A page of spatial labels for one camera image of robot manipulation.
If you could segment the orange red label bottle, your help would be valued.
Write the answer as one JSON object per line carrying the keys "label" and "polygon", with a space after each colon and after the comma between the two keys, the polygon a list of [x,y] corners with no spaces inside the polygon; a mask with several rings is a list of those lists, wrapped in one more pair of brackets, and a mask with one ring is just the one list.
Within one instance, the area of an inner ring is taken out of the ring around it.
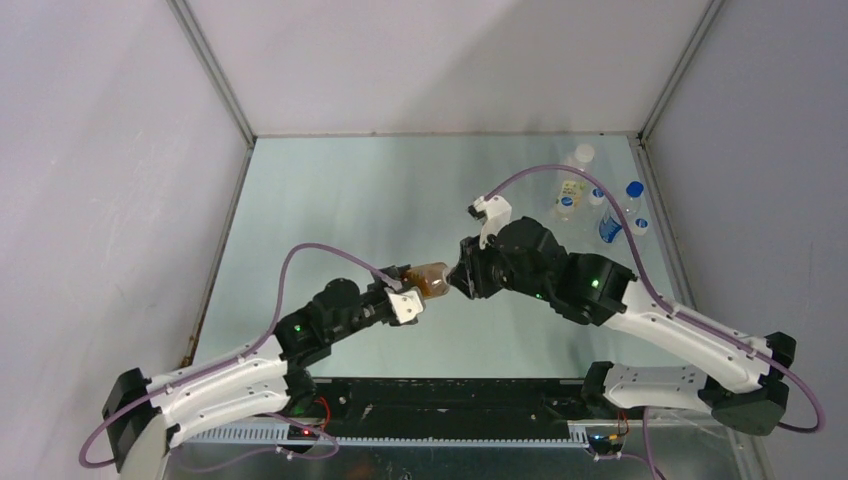
{"label": "orange red label bottle", "polygon": [[402,274],[402,280],[417,288],[423,299],[434,299],[450,291],[447,276],[450,267],[443,262],[410,267]]}

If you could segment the blue white bottle cap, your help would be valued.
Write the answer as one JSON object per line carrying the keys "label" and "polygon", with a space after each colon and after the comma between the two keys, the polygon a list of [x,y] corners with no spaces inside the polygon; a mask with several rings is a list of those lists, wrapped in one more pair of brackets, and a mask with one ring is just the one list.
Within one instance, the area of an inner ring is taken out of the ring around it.
{"label": "blue white bottle cap", "polygon": [[594,188],[589,194],[588,201],[592,206],[600,206],[606,201],[606,195],[601,189]]}

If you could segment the clear crushed plastic bottle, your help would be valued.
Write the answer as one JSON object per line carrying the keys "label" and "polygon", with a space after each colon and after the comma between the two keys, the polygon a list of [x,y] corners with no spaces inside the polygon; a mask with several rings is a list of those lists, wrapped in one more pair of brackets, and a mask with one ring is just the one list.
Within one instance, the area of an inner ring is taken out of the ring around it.
{"label": "clear crushed plastic bottle", "polygon": [[593,188],[587,197],[587,219],[595,223],[603,215],[606,209],[606,195],[599,188]]}

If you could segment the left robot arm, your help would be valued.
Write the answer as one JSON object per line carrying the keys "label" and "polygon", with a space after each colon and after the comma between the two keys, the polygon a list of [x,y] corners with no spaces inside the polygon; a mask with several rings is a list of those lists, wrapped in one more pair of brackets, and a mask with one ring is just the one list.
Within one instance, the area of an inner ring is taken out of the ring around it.
{"label": "left robot arm", "polygon": [[399,288],[380,278],[365,290],[349,279],[332,280],[270,334],[206,364],[151,377],[138,368],[120,374],[102,409],[116,469],[155,420],[164,428],[158,448],[168,452],[245,417],[311,412],[317,394],[307,369],[328,357],[333,344],[376,323],[414,324],[424,311],[430,289],[423,278],[409,267],[387,272]]}

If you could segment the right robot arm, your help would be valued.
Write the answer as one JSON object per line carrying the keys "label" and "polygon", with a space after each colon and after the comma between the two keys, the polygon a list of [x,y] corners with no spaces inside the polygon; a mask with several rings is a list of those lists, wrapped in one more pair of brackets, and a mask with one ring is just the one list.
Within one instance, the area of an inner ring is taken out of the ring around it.
{"label": "right robot arm", "polygon": [[755,436],[781,422],[789,388],[781,367],[796,342],[781,332],[746,336],[712,320],[701,329],[684,321],[689,308],[663,308],[627,267],[599,254],[569,253],[539,222],[523,217],[487,241],[460,243],[448,283],[470,299],[508,290],[547,303],[579,325],[630,334],[684,360],[678,367],[594,362],[584,377],[585,411],[606,418],[616,410],[667,408],[710,415]]}

